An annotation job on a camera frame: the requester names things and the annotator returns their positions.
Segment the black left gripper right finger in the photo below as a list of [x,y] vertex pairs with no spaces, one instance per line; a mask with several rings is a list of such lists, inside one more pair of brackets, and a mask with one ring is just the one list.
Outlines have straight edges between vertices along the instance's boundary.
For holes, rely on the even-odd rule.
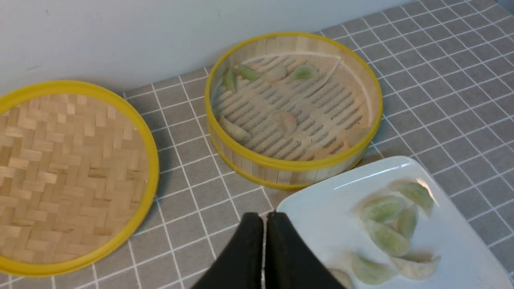
[[316,258],[282,212],[267,216],[265,249],[267,289],[343,289]]

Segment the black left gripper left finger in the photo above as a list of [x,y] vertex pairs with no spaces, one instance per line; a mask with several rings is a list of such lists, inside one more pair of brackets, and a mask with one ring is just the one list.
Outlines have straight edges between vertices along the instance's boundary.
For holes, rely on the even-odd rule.
[[194,289],[260,289],[264,222],[257,213],[244,213],[221,255],[193,285]]

